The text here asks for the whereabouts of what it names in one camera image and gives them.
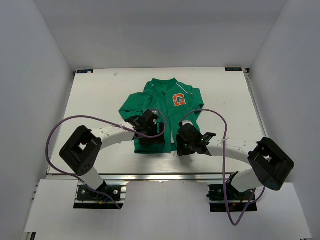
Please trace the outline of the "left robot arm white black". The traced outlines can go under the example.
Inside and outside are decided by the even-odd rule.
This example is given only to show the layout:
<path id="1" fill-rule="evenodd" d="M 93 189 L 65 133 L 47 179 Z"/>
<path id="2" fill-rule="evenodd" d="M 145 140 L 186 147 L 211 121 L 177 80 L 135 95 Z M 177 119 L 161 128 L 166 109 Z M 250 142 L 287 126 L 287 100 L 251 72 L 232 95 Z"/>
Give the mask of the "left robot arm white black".
<path id="1" fill-rule="evenodd" d="M 136 139 L 151 145 L 162 144 L 167 130 L 166 117 L 156 109 L 147 109 L 142 115 L 129 117 L 119 124 L 106 123 L 110 126 L 97 129 L 79 126 L 59 152 L 59 156 L 96 200 L 103 198 L 107 192 L 106 183 L 94 167 L 100 151 Z"/>

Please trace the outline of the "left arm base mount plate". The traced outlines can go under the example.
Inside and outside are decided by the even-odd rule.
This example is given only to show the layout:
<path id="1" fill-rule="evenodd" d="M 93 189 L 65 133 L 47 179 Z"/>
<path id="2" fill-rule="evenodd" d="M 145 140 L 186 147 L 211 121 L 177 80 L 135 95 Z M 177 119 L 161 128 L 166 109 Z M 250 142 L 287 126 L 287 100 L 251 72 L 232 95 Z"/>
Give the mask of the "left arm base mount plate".
<path id="1" fill-rule="evenodd" d="M 104 193 L 109 195 L 116 204 L 105 194 L 89 190 L 82 182 L 76 188 L 74 209 L 83 210 L 120 210 L 125 202 L 127 184 L 125 181 L 105 181 Z"/>

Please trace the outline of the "green jacket with white lining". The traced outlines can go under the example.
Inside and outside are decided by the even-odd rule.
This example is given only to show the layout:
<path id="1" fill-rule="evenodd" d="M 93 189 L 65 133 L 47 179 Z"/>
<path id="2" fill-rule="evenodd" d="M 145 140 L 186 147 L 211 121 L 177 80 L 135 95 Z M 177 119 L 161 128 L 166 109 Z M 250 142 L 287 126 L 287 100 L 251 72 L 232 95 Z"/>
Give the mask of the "green jacket with white lining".
<path id="1" fill-rule="evenodd" d="M 177 81 L 152 79 L 142 92 L 131 94 L 119 114 L 123 120 L 134 116 L 141 116 L 147 109 L 161 111 L 167 121 L 167 129 L 164 134 L 164 144 L 145 145 L 139 140 L 134 141 L 134 152 L 136 154 L 170 154 L 177 150 L 176 136 L 180 128 L 179 122 L 185 117 L 199 131 L 197 120 L 200 116 L 199 110 L 204 107 L 201 90 L 191 85 Z"/>

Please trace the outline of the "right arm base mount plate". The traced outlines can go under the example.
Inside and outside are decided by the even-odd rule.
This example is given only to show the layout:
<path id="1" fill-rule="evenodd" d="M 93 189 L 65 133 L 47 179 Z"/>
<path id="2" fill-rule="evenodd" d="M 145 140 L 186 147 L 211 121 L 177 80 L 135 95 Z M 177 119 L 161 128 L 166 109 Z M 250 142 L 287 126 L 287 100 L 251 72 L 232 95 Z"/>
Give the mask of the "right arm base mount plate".
<path id="1" fill-rule="evenodd" d="M 246 190 L 245 192 L 238 192 L 232 185 L 231 180 L 238 172 L 232 173 L 226 181 L 226 195 L 228 200 L 228 207 L 231 213 L 240 213 L 245 209 L 253 189 Z M 224 189 L 223 184 L 209 184 L 208 194 L 206 197 L 209 200 L 209 207 L 211 213 L 226 213 Z"/>

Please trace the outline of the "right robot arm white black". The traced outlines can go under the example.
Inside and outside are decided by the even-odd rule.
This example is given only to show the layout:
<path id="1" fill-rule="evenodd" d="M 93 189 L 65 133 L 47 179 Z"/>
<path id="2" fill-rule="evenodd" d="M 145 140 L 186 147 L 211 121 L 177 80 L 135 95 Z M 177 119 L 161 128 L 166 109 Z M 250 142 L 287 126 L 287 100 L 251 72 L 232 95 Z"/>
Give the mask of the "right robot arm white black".
<path id="1" fill-rule="evenodd" d="M 279 191 L 295 167 L 294 161 L 268 137 L 257 142 L 221 139 L 211 143 L 215 136 L 211 132 L 202 135 L 192 124 L 185 123 L 176 136 L 177 154 L 219 156 L 250 165 L 250 169 L 237 171 L 226 181 L 226 195 L 233 200 L 259 187 Z"/>

